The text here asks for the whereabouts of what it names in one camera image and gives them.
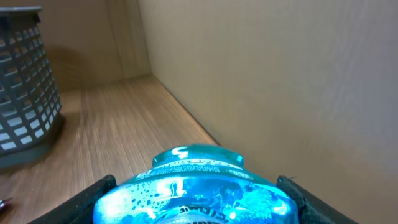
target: beige wall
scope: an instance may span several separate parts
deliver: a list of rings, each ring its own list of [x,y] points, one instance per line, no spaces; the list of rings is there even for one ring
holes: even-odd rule
[[[142,0],[152,72],[246,167],[396,222],[398,1]]]
[[[0,0],[42,6],[39,25],[60,91],[150,73],[137,0]]]

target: teal bottle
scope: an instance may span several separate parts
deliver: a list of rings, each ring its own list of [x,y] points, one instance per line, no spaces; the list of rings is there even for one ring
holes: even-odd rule
[[[143,172],[102,198],[95,224],[299,223],[296,203],[271,182],[246,171],[243,157],[194,144],[154,157]]]

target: wooden panel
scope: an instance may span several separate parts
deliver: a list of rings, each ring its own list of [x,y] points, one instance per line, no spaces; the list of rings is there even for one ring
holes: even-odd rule
[[[0,171],[0,198],[14,197],[1,223],[27,223],[107,174],[118,183],[150,168],[170,147],[214,144],[152,76],[62,94],[65,126],[40,161]]]
[[[249,170],[396,222],[398,1],[140,6],[152,72]]]
[[[141,20],[127,20],[139,18],[139,11],[119,7],[125,1],[2,0],[0,7],[43,7],[40,32],[59,89],[66,91],[149,73]]]

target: shiny blue object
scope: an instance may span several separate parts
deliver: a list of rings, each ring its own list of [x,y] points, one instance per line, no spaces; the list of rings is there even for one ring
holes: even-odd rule
[[[179,146],[153,168],[100,198],[94,223],[299,223],[297,206],[274,184],[218,146]]]

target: laundry basket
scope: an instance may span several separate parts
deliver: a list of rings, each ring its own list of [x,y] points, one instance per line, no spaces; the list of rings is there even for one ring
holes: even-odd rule
[[[37,24],[41,7],[0,8],[0,168],[38,158],[62,127]]]

